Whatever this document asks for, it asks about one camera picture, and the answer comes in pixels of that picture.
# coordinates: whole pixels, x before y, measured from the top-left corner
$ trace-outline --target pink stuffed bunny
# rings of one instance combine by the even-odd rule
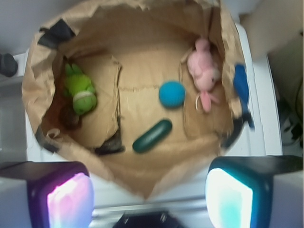
[[[195,86],[200,91],[196,98],[195,106],[198,109],[197,102],[198,98],[200,98],[203,109],[208,113],[211,110],[211,100],[219,103],[219,100],[209,91],[220,79],[221,74],[217,64],[213,62],[209,41],[199,38],[195,42],[195,48],[196,50],[190,54],[187,62],[189,73],[193,77]]]

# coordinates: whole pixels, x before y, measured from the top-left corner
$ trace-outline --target green stuffed frog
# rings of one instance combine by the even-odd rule
[[[73,109],[77,115],[83,115],[96,107],[93,83],[76,64],[66,64],[65,87],[65,92],[73,97]]]

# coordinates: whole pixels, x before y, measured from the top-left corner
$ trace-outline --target blue foam ball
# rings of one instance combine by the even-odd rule
[[[185,87],[177,81],[169,81],[160,87],[159,98],[161,104],[167,108],[177,108],[185,100]]]

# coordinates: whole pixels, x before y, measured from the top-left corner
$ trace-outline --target cyan light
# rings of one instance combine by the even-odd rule
[[[76,174],[47,196],[51,228],[88,227],[94,209],[93,185],[83,173]]]
[[[253,191],[220,168],[210,170],[206,180],[206,203],[216,228],[249,228]]]

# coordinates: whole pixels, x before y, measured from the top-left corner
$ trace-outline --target paper bag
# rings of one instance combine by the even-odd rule
[[[217,1],[89,0],[44,25],[62,19],[75,33],[56,49],[30,47],[22,85],[23,101],[38,141],[96,175],[144,198],[185,181],[222,154],[220,144],[241,115],[233,87],[234,66],[243,63],[235,24]],[[197,90],[187,56],[197,38],[208,38],[222,72],[213,93],[220,104],[209,114],[195,109]],[[77,63],[91,77],[98,105],[83,116],[80,129],[58,121],[67,102],[62,96],[66,62]],[[184,106],[164,108],[160,86],[169,80],[186,88]],[[132,143],[160,119],[172,121],[172,132],[150,151],[137,154]],[[52,137],[52,129],[59,134]],[[120,130],[122,153],[97,156],[96,148]]]

